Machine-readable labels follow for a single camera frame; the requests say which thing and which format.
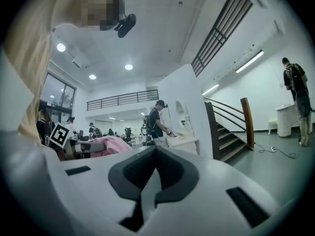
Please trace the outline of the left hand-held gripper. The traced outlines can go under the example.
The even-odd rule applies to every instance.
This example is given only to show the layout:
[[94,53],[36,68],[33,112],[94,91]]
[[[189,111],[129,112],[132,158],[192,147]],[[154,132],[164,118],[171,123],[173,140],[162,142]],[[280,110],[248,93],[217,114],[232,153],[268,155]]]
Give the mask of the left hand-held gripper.
[[73,160],[78,156],[84,158],[85,153],[103,152],[107,149],[102,142],[80,141],[75,136],[70,128],[58,122],[51,132],[49,140],[57,146],[66,160]]

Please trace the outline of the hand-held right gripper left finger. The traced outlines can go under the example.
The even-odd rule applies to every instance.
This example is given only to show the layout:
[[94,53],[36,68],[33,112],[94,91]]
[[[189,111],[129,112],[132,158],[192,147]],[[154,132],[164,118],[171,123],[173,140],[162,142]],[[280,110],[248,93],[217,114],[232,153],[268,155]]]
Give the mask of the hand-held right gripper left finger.
[[113,165],[108,180],[123,199],[139,201],[141,192],[156,169],[156,148],[148,147]]

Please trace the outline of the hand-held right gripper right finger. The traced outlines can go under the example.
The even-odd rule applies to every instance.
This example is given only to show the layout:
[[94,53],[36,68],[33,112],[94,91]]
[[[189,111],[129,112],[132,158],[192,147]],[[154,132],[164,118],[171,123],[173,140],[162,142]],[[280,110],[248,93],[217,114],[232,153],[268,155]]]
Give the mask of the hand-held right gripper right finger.
[[198,184],[198,169],[191,162],[163,147],[155,148],[155,160],[161,185],[155,202],[179,202]]

